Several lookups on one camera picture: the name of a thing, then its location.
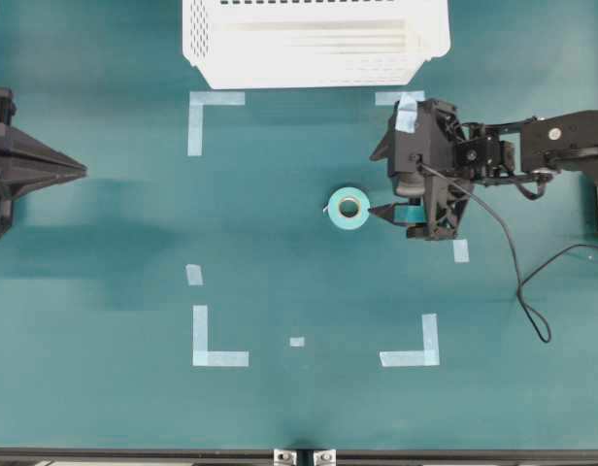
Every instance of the small tape piece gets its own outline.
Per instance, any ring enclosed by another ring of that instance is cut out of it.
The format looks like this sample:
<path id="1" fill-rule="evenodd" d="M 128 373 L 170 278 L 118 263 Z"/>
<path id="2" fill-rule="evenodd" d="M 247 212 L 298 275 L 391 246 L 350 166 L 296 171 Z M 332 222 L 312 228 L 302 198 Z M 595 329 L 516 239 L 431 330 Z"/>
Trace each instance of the small tape piece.
<path id="1" fill-rule="evenodd" d="M 303 348 L 306 345 L 305 337 L 291 337 L 290 346 L 293 348 Z"/>
<path id="2" fill-rule="evenodd" d="M 193 366 L 249 367 L 247 351 L 209 351 L 208 306 L 193 306 Z"/>
<path id="3" fill-rule="evenodd" d="M 470 250 L 467 240 L 454 240 L 452 248 L 454 250 L 454 262 L 457 264 L 466 264 L 470 261 Z"/>
<path id="4" fill-rule="evenodd" d="M 416 102 L 426 100 L 426 93 L 423 90 L 412 90 L 409 92 L 375 92 L 375 105 L 377 107 L 392 107 L 401 99 L 401 95 L 408 95 Z"/>
<path id="5" fill-rule="evenodd" d="M 422 316 L 423 351 L 382 351 L 379 356 L 383 367 L 439 366 L 439 337 L 437 315 Z"/>
<path id="6" fill-rule="evenodd" d="M 190 92 L 187 155 L 202 155 L 205 105 L 245 105 L 244 92 Z"/>
<path id="7" fill-rule="evenodd" d="M 403 92 L 398 103 L 398 115 L 396 116 L 396 131 L 403 133 L 415 133 L 415 122 L 417 121 L 417 100 L 409 93 Z"/>
<path id="8" fill-rule="evenodd" d="M 189 286 L 202 286 L 204 278 L 202 277 L 202 267 L 189 264 L 186 266 L 186 281 Z"/>

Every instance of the white plastic basket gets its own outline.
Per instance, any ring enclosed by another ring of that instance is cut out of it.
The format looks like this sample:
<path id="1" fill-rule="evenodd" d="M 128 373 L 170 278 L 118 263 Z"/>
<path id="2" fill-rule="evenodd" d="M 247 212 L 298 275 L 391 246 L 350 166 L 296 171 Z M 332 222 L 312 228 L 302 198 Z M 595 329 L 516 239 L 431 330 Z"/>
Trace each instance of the white plastic basket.
<path id="1" fill-rule="evenodd" d="M 448 0 L 183 0 L 183 54 L 216 89 L 407 84 L 449 47 Z"/>

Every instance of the teal mat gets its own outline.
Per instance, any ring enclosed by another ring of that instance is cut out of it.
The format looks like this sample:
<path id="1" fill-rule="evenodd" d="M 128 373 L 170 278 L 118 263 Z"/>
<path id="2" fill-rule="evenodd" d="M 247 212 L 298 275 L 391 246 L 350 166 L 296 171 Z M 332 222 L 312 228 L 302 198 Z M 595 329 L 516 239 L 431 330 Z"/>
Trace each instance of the teal mat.
<path id="1" fill-rule="evenodd" d="M 408 90 L 464 120 L 598 109 L 598 0 L 450 3 L 452 49 Z M 376 89 L 248 92 L 205 110 L 204 154 L 187 157 L 189 91 L 208 88 L 182 57 L 180 9 L 0 2 L 15 125 L 89 167 L 19 202 L 0 242 L 0 447 L 598 449 L 598 253 L 531 283 L 546 346 L 478 206 L 468 264 L 377 219 L 333 227 L 336 187 L 392 200 L 368 161 L 391 113 Z M 478 193 L 525 271 L 598 241 L 579 175 L 535 203 Z M 249 351 L 248 368 L 191 366 L 193 305 L 209 306 L 211 348 Z M 425 314 L 441 365 L 383 368 L 380 351 L 422 349 Z"/>

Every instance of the screw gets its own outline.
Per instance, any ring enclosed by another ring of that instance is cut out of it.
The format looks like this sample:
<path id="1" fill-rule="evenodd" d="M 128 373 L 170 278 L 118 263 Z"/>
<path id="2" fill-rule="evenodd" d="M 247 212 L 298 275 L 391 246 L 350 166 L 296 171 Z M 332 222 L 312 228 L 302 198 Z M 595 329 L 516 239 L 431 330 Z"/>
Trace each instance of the screw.
<path id="1" fill-rule="evenodd" d="M 557 141 L 562 137 L 562 130 L 560 128 L 551 128 L 548 136 L 552 141 Z"/>

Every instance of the wire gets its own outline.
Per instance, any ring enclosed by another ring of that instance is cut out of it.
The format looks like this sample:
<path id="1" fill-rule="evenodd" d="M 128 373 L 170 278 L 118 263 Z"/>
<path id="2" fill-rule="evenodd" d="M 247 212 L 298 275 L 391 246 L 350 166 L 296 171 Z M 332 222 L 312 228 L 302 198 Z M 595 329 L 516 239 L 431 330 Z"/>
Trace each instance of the wire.
<path id="1" fill-rule="evenodd" d="M 554 257 L 552 257 L 551 259 L 549 259 L 547 262 L 545 262 L 543 265 L 540 265 L 539 267 L 537 267 L 534 270 L 534 272 L 532 272 L 530 275 L 528 275 L 527 278 L 523 281 L 523 283 L 521 283 L 521 286 L 525 286 L 539 272 L 541 272 L 543 269 L 545 269 L 551 262 L 553 262 L 554 260 L 560 258 L 561 256 L 563 256 L 564 254 L 566 254 L 570 250 L 575 250 L 577 248 L 584 248 L 584 249 L 587 249 L 587 250 L 598 250 L 598 246 L 595 246 L 595 245 L 572 245 L 572 246 L 570 246 L 568 248 L 565 248 L 564 250 L 562 250 L 561 252 L 559 252 L 558 254 L 556 254 Z"/>
<path id="2" fill-rule="evenodd" d="M 507 225 L 506 221 L 504 221 L 487 203 L 485 203 L 480 197 L 478 197 L 473 192 L 465 189 L 464 187 L 460 186 L 458 183 L 453 182 L 451 179 L 449 179 L 448 177 L 442 175 L 441 173 L 439 173 L 438 171 L 432 169 L 431 167 L 429 167 L 429 166 L 427 166 L 427 165 L 425 165 L 423 163 L 420 163 L 419 165 L 424 170 L 426 170 L 428 173 L 430 173 L 431 175 L 434 175 L 434 176 L 436 176 L 438 178 L 441 178 L 442 180 L 444 180 L 449 185 L 451 185 L 451 186 L 455 187 L 456 189 L 464 192 L 471 199 L 474 199 L 478 204 L 481 205 L 481 207 L 483 207 L 487 212 L 489 212 L 490 215 L 493 218 L 495 218 L 497 220 L 497 222 L 500 224 L 500 226 L 502 226 L 502 229 L 504 230 L 504 234 L 506 235 L 506 239 L 508 240 L 509 247 L 511 248 L 511 254 L 513 256 L 513 264 L 515 266 L 516 281 L 517 281 L 517 288 L 516 288 L 516 298 L 517 298 L 517 301 L 519 302 L 519 305 L 521 306 L 521 309 L 523 309 L 523 311 L 525 312 L 525 315 L 527 316 L 528 320 L 530 321 L 530 323 L 534 327 L 534 331 L 538 335 L 539 339 L 543 343 L 549 343 L 551 341 L 551 327 L 549 325 L 549 322 L 548 322 L 548 320 L 541 313 L 539 313 L 536 309 L 534 309 L 532 306 L 530 306 L 525 301 L 525 298 L 523 297 L 523 287 L 535 275 L 537 275 L 544 268 L 546 268 L 551 262 L 553 262 L 555 259 L 557 259 L 558 257 L 560 257 L 562 254 L 566 253 L 567 251 L 572 250 L 574 248 L 581 248 L 581 247 L 588 247 L 588 248 L 594 248 L 594 249 L 598 249 L 598 247 L 596 247 L 596 246 L 589 246 L 589 245 L 575 245 L 575 246 L 566 248 L 565 250 L 561 251 L 559 254 L 557 254 L 553 258 L 551 258 L 549 261 L 547 261 L 545 264 L 543 264 L 541 267 L 537 268 L 534 272 L 532 272 L 532 274 L 530 274 L 525 280 L 523 280 L 521 278 L 521 270 L 520 270 L 520 267 L 519 267 L 519 259 L 518 259 L 517 255 L 516 255 L 515 241 L 513 240 L 513 235 L 511 234 L 511 229 Z M 533 315 L 536 316 L 543 323 L 543 326 L 546 329 L 546 334 L 545 335 L 541 332 L 541 329 L 539 328 L 539 325 L 536 322 L 536 320 L 533 318 Z"/>

